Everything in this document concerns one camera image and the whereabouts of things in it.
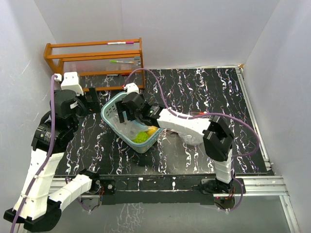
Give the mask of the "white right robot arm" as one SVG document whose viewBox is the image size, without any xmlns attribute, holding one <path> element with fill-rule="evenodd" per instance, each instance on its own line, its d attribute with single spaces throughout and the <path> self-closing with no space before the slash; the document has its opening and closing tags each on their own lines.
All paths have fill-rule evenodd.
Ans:
<svg viewBox="0 0 311 233">
<path fill-rule="evenodd" d="M 120 122 L 139 120 L 147 126 L 175 130 L 190 135 L 204 145 L 213 160 L 216 178 L 203 185 L 206 193 L 229 194 L 234 187 L 232 165 L 233 132 L 220 116 L 212 119 L 173 111 L 166 104 L 148 103 L 142 94 L 132 92 L 116 102 Z"/>
</svg>

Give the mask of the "green bumpy fruit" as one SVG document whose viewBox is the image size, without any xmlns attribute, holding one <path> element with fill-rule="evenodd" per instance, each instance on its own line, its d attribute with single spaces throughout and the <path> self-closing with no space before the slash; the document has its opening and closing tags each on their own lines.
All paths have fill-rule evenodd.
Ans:
<svg viewBox="0 0 311 233">
<path fill-rule="evenodd" d="M 149 139 L 149 135 L 146 132 L 140 132 L 137 134 L 136 138 L 134 138 L 132 141 L 134 143 L 143 143 Z"/>
</svg>

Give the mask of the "red zipper clear bag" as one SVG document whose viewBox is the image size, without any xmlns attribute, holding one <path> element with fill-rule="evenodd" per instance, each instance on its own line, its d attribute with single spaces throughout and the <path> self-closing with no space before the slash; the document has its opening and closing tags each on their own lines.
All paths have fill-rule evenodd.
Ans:
<svg viewBox="0 0 311 233">
<path fill-rule="evenodd" d="M 207 130 L 210 125 L 210 119 L 208 118 L 195 118 L 190 119 L 192 116 L 189 114 L 182 114 L 176 112 L 178 116 L 183 118 L 177 118 L 174 123 L 182 123 L 182 126 L 173 126 L 168 130 L 173 133 L 177 133 L 183 142 L 189 145 L 199 145 L 203 143 L 203 130 Z"/>
</svg>

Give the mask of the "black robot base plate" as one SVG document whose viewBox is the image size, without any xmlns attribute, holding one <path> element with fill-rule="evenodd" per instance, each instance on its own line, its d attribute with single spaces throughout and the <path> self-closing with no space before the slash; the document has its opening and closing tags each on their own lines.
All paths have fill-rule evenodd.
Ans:
<svg viewBox="0 0 311 233">
<path fill-rule="evenodd" d="M 245 194 L 244 181 L 217 185 L 215 175 L 101 175 L 82 198 L 100 198 L 103 205 L 124 203 L 199 203 L 233 207 L 234 197 Z"/>
</svg>

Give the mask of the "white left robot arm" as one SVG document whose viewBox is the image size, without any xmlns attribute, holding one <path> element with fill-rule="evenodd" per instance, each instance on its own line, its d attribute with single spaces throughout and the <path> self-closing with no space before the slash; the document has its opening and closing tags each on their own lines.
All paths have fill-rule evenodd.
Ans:
<svg viewBox="0 0 311 233">
<path fill-rule="evenodd" d="M 69 142 L 82 118 L 100 112 L 96 90 L 86 94 L 55 90 L 50 111 L 41 119 L 32 140 L 31 161 L 18 201 L 3 218 L 13 225 L 23 224 L 31 233 L 48 232 L 58 223 L 62 212 L 85 192 L 100 189 L 99 174 L 83 169 L 54 193 L 50 187 Z"/>
</svg>

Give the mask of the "blue zipper clear bag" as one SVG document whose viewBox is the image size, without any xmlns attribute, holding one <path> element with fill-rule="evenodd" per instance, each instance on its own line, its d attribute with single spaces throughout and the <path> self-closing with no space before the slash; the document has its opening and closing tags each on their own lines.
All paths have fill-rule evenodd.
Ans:
<svg viewBox="0 0 311 233">
<path fill-rule="evenodd" d="M 125 113 L 123 113 L 123 116 L 124 116 L 124 123 L 120 123 L 117 111 L 113 111 L 109 118 L 109 121 L 112 124 L 112 126 L 122 136 L 126 136 L 130 140 L 133 140 L 134 138 L 136 138 L 138 133 L 148 131 L 149 126 L 146 126 L 137 120 L 133 121 L 127 120 Z"/>
</svg>

